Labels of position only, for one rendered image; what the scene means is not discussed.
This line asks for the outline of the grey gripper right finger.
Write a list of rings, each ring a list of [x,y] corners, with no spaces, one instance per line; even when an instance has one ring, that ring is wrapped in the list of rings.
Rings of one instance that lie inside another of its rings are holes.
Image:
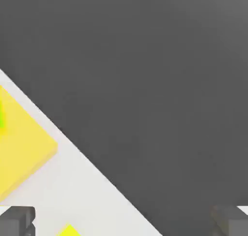
[[[214,206],[210,236],[248,236],[248,215],[237,206]]]

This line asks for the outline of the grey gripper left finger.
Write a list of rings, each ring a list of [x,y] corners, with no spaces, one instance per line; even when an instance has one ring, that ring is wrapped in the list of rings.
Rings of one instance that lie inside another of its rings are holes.
[[[11,206],[0,215],[0,236],[36,236],[33,206]]]

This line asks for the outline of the small yellow cube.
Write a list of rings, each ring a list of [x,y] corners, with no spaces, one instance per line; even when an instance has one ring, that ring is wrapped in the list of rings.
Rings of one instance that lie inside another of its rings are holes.
[[[81,234],[70,224],[66,224],[56,236],[81,236]]]

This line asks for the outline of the large yellow box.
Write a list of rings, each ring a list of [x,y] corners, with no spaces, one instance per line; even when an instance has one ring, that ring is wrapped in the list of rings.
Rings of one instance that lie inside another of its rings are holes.
[[[0,202],[58,151],[58,143],[0,86],[4,127],[0,129]]]

